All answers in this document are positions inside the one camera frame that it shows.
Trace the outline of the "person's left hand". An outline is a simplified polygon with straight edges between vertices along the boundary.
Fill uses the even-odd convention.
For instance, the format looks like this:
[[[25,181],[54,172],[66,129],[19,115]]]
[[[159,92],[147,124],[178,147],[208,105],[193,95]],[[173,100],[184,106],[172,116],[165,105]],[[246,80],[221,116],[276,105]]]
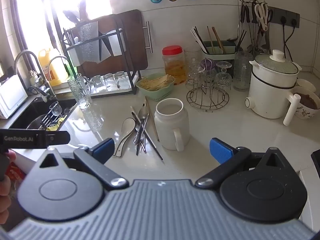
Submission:
[[[11,206],[11,199],[9,196],[11,188],[11,181],[10,178],[5,175],[3,180],[1,181],[0,186],[0,224],[3,225],[6,223],[9,217],[9,210],[8,208]]]

